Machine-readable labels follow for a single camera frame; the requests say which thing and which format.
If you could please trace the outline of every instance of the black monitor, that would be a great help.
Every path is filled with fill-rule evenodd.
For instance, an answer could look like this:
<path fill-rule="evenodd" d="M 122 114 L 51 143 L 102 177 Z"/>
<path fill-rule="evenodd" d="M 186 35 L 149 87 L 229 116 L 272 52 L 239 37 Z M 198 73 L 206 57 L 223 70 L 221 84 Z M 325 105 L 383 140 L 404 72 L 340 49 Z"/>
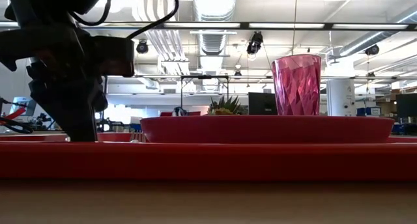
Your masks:
<path fill-rule="evenodd" d="M 249 92 L 249 115 L 278 115 L 275 94 Z"/>
<path fill-rule="evenodd" d="M 417 117 L 417 93 L 397 94 L 398 117 Z"/>
<path fill-rule="evenodd" d="M 14 97 L 13 102 L 18 103 L 18 104 L 25 104 L 26 105 L 26 108 L 25 108 L 26 111 L 23 114 L 21 114 L 20 116 L 33 116 L 33 113 L 35 112 L 35 108 L 36 108 L 36 102 L 32 98 L 30 98 L 30 97 Z M 12 105 L 12 107 L 10 108 L 10 113 L 14 113 L 19 108 L 20 108 L 20 106 Z"/>

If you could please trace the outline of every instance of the succulent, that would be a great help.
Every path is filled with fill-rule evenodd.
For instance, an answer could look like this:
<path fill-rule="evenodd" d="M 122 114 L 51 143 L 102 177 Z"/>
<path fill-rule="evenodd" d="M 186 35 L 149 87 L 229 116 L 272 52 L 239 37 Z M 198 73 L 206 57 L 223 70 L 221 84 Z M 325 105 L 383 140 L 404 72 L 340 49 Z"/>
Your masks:
<path fill-rule="evenodd" d="M 216 102 L 211 99 L 210 108 L 207 113 L 209 115 L 236 115 L 240 107 L 239 99 L 236 97 L 230 97 L 225 101 L 224 96 L 222 96 L 219 102 Z"/>

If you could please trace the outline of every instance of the wooden table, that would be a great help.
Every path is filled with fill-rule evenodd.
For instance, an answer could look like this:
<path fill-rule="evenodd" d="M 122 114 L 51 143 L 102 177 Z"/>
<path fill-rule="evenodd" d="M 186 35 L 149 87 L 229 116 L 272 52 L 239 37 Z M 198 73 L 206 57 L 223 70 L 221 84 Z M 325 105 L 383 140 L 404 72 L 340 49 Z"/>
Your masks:
<path fill-rule="evenodd" d="M 0 223 L 417 223 L 417 184 L 0 180 Z"/>

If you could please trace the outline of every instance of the red plate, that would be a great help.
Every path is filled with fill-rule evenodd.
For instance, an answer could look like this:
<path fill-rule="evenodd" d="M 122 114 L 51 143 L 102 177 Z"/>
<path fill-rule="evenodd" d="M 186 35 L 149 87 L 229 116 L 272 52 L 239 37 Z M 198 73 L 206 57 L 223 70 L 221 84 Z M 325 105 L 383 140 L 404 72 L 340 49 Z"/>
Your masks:
<path fill-rule="evenodd" d="M 382 143 L 394 120 L 377 117 L 199 116 L 141 120 L 152 143 Z"/>

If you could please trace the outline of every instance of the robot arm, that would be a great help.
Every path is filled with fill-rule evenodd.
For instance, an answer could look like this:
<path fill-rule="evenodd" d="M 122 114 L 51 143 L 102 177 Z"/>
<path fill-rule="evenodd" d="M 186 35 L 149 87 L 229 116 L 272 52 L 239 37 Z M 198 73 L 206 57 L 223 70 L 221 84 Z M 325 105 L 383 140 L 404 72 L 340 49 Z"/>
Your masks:
<path fill-rule="evenodd" d="M 110 1 L 97 23 L 106 19 Z M 134 75 L 131 38 L 172 17 L 178 10 L 175 1 L 175 10 L 162 20 L 116 38 L 90 36 L 71 17 L 86 23 L 75 12 L 87 13 L 98 0 L 10 0 L 5 17 L 20 29 L 0 33 L 0 62 L 15 71 L 17 59 L 30 58 L 31 98 L 72 141 L 96 141 L 94 113 L 108 105 L 101 77 Z"/>

